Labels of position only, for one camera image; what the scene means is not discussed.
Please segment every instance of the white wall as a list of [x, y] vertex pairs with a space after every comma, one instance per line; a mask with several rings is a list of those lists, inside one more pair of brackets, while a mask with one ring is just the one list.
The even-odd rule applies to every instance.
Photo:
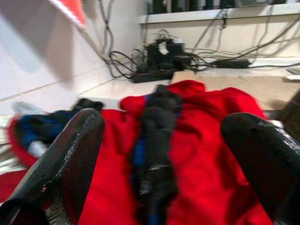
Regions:
[[[109, 0], [103, 1], [107, 8]], [[97, 1], [86, 0], [84, 9], [87, 31], [102, 48], [104, 23], [98, 6]], [[142, 14], [143, 1], [115, 1], [111, 19], [115, 50], [128, 53], [140, 44], [137, 17]], [[12, 113], [14, 101], [49, 112], [68, 109], [78, 93], [110, 79], [105, 63], [46, 0], [0, 2], [0, 114]]]
[[[289, 25], [297, 15], [272, 16], [269, 24], [269, 32], [263, 43], [271, 40]], [[257, 44], [264, 33], [267, 17], [228, 19], [227, 27], [223, 30], [220, 50], [238, 53], [246, 48]], [[171, 34], [180, 37], [186, 43], [186, 47], [194, 47], [210, 21], [190, 22], [168, 22], [149, 24], [148, 42], [155, 37], [160, 29], [167, 29]], [[199, 48], [215, 50], [218, 45], [219, 26], [222, 23], [218, 20], [206, 34]], [[282, 39], [300, 36], [300, 23], [296, 24]], [[268, 57], [300, 57], [300, 39], [290, 41], [286, 44], [269, 45], [259, 51], [261, 55]]]

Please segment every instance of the wall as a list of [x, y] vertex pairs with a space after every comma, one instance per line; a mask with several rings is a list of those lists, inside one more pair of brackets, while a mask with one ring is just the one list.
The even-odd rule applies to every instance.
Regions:
[[[103, 0], [107, 8], [109, 0]], [[104, 23], [95, 0], [84, 2], [87, 32], [99, 49]], [[111, 28], [115, 48], [130, 52], [140, 44], [144, 14], [140, 0], [116, 0]], [[105, 63], [77, 29], [46, 0], [0, 2], [0, 114], [12, 113], [15, 101], [33, 103], [48, 112], [68, 109], [76, 96], [111, 79]]]
[[[272, 16], [269, 23], [269, 32], [262, 43], [271, 40], [290, 24], [297, 15]], [[267, 17], [228, 19], [227, 27], [223, 30], [220, 50], [238, 53], [246, 48], [257, 45], [265, 29]], [[151, 42], [154, 35], [160, 29], [167, 29], [171, 34], [180, 37], [186, 43], [186, 47], [194, 47], [210, 21], [190, 21], [190, 22], [168, 22], [149, 24], [148, 42]], [[199, 48], [216, 50], [218, 46], [219, 27], [222, 23], [217, 20], [206, 34]], [[300, 23], [296, 24], [283, 39], [300, 36]], [[268, 57], [300, 57], [299, 38], [288, 43], [273, 44], [259, 51], [262, 56]]]

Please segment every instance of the shelf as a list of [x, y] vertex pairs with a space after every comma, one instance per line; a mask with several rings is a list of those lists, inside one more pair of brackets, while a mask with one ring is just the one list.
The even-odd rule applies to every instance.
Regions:
[[[244, 8], [230, 8], [228, 9], [228, 18], [247, 18], [267, 16], [271, 6], [256, 6]], [[199, 21], [212, 20], [218, 14], [220, 9], [191, 11], [181, 13], [164, 13], [154, 14], [149, 16], [148, 23], [171, 23], [184, 21]], [[292, 15], [300, 13], [300, 3], [279, 4], [274, 5], [272, 15]], [[146, 23], [146, 16], [142, 15], [139, 18], [140, 24]]]

